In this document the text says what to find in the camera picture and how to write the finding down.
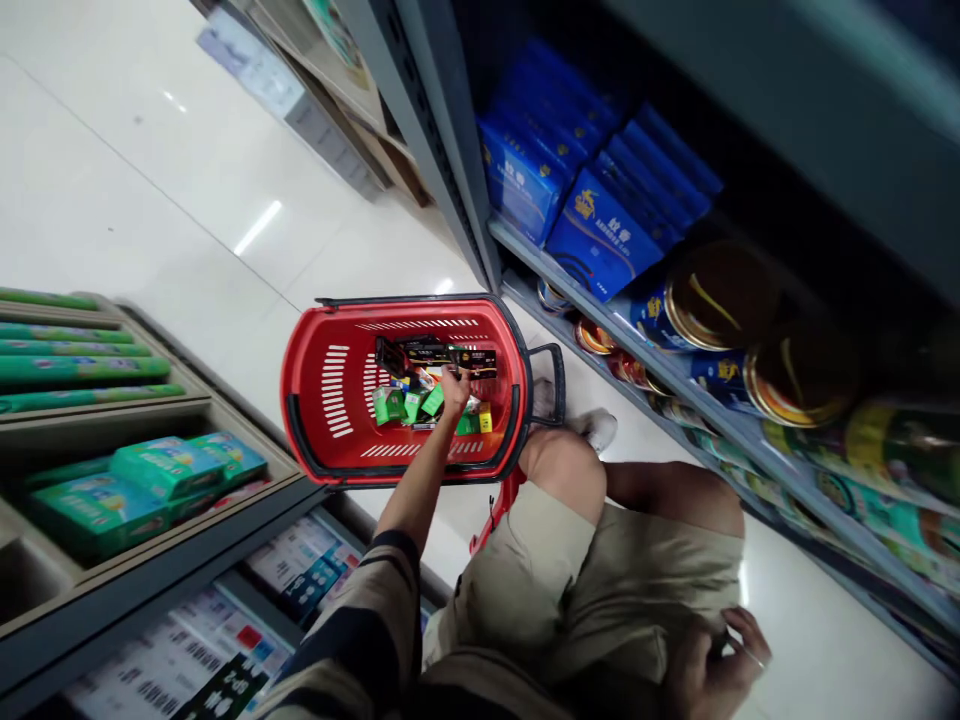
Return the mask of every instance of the white tiled floor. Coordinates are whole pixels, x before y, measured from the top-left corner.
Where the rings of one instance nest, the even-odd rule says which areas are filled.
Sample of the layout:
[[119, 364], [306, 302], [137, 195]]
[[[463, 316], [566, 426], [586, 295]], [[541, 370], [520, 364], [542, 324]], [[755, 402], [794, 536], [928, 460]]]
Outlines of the white tiled floor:
[[[0, 285], [128, 300], [280, 424], [286, 340], [313, 298], [479, 286], [449, 236], [437, 238], [435, 211], [395, 194], [362, 201], [195, 46], [201, 27], [186, 0], [0, 5]], [[273, 221], [236, 256], [274, 202]], [[551, 340], [511, 309], [528, 345]], [[686, 457], [564, 358], [570, 413], [605, 407], [620, 419], [605, 459]], [[425, 563], [451, 585], [493, 491], [441, 494]], [[374, 516], [389, 495], [352, 494]], [[754, 522], [742, 575], [776, 659], [738, 717], [933, 718], [955, 699], [942, 676]]]

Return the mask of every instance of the basket handle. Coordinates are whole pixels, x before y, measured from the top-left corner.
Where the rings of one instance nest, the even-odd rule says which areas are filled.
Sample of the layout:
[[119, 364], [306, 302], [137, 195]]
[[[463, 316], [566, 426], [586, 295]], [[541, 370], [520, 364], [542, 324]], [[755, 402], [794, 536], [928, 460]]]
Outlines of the basket handle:
[[550, 427], [560, 427], [563, 425], [567, 413], [567, 382], [563, 374], [563, 353], [560, 351], [560, 346], [556, 343], [547, 343], [546, 345], [533, 348], [533, 350], [528, 350], [527, 358], [544, 351], [549, 352], [553, 356], [553, 387], [556, 392], [556, 397], [553, 401], [553, 419], [531, 415], [530, 422], [549, 425]]

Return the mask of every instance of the sneaker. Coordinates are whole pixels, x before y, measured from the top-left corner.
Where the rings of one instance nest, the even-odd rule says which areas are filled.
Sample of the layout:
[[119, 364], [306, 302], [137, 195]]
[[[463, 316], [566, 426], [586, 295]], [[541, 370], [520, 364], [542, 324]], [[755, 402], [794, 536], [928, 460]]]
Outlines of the sneaker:
[[599, 455], [613, 443], [617, 436], [617, 418], [606, 410], [591, 410], [569, 422], [570, 429], [590, 443]]

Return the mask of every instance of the green tube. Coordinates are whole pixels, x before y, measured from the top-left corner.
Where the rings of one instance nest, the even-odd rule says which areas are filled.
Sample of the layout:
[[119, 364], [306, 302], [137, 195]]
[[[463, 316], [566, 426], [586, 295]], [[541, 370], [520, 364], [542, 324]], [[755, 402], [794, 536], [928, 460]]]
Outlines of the green tube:
[[27, 325], [0, 322], [0, 338], [4, 340], [67, 340], [70, 342], [131, 343], [133, 335], [123, 330], [94, 330], [61, 325]]
[[180, 385], [131, 385], [129, 387], [100, 388], [98, 390], [55, 390], [45, 393], [0, 395], [0, 415], [30, 412], [32, 410], [77, 407], [79, 405], [100, 405], [127, 400], [152, 400], [161, 397], [175, 397], [185, 393], [186, 390]]
[[97, 301], [90, 298], [78, 298], [74, 295], [58, 295], [57, 293], [41, 293], [33, 290], [17, 290], [16, 288], [0, 287], [0, 300], [10, 302], [25, 302], [31, 305], [53, 305], [68, 307], [74, 310], [96, 310]]
[[0, 355], [0, 385], [163, 377], [168, 372], [170, 361], [165, 358]]
[[75, 343], [66, 340], [0, 340], [0, 355], [122, 355], [149, 357], [146, 345]]

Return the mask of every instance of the beige shorts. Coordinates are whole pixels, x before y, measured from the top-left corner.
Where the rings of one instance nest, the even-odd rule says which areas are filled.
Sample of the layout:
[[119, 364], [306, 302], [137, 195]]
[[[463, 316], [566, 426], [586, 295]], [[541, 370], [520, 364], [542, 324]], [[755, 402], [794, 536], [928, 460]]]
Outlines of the beige shorts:
[[502, 651], [547, 686], [599, 661], [659, 684], [693, 614], [719, 634], [743, 539], [610, 505], [599, 525], [533, 483], [467, 565], [424, 637], [429, 665], [463, 645]]

